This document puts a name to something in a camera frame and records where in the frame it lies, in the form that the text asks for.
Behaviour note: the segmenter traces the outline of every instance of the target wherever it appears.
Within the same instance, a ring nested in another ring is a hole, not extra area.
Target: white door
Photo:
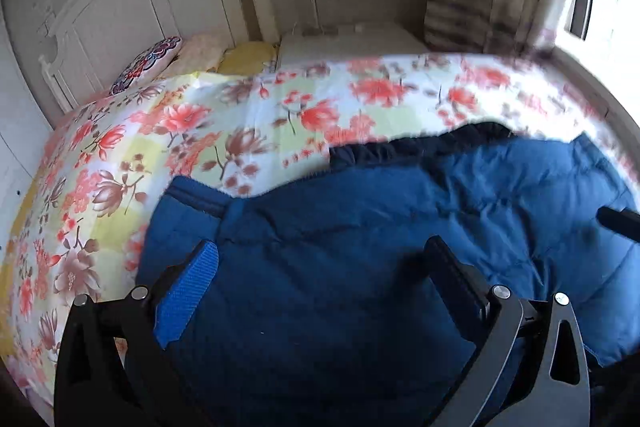
[[[0,6],[0,136],[33,177],[50,133],[15,60]]]

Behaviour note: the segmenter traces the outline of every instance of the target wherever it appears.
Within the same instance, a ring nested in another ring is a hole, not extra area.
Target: patterned pillow
[[[180,37],[169,37],[156,42],[148,50],[134,58],[130,65],[120,73],[111,86],[109,94],[123,92],[135,82],[153,80],[174,59],[181,45],[182,39]]]

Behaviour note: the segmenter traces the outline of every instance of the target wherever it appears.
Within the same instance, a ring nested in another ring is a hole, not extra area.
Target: pillow
[[[170,78],[195,71],[215,72],[226,48],[226,40],[216,35],[194,35],[184,41],[176,59],[156,78]]]
[[[169,65],[175,55],[180,51],[182,39],[169,37],[156,42],[148,50],[143,51],[133,59],[127,68],[111,86],[109,94],[123,92],[134,82],[153,80]]]
[[[278,56],[268,42],[245,42],[229,51],[218,67],[219,74],[252,76],[269,70]]]

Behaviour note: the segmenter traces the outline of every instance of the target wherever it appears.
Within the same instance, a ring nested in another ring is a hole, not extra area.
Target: bed
[[[41,58],[42,70],[69,117],[48,144],[0,271],[2,359],[49,407],[71,302],[130,291],[150,216],[176,175],[251,197],[324,169],[332,146],[494,120],[540,139],[586,132],[638,194],[618,136],[548,62],[383,55],[255,76],[196,72],[79,102],[155,40],[202,31],[230,46],[278,40],[270,0],[69,0],[50,29],[58,56]]]

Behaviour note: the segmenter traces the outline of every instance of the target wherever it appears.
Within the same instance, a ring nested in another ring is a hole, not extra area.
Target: headboard panel
[[[214,32],[229,47],[249,39],[247,14],[255,14],[262,38],[279,35],[271,0],[68,0],[48,35],[58,54],[41,55],[42,74],[63,111],[111,86],[142,50],[162,38]]]

